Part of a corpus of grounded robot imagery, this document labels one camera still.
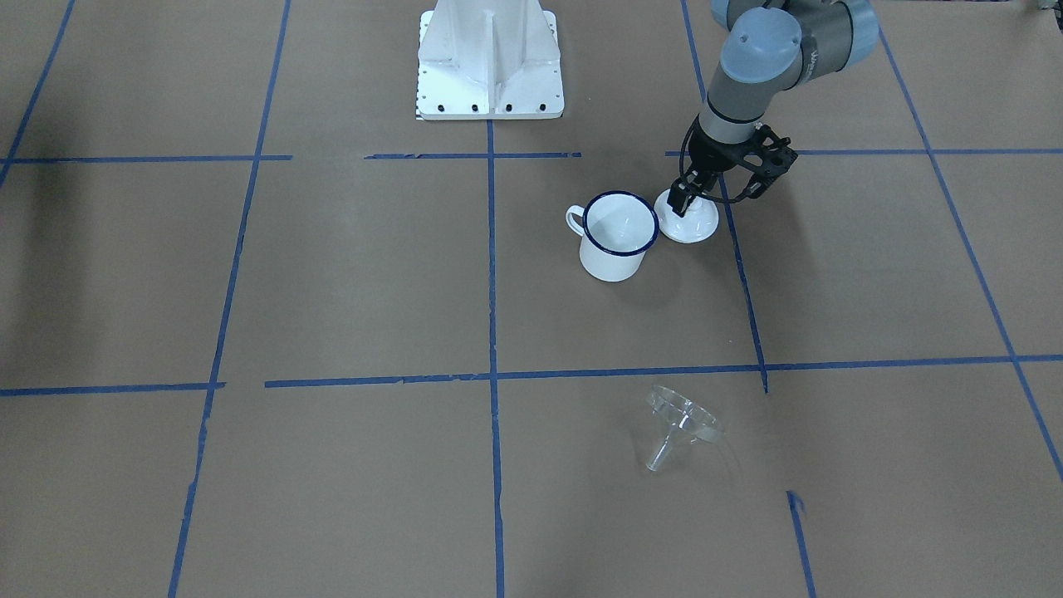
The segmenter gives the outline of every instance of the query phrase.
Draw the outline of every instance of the white bracket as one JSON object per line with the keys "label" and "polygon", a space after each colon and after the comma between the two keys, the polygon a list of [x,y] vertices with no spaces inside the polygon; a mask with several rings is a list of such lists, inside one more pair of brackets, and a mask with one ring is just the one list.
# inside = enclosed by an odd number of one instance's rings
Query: white bracket
{"label": "white bracket", "polygon": [[557,118],[564,110],[557,17],[539,0],[439,0],[421,15],[417,115]]}

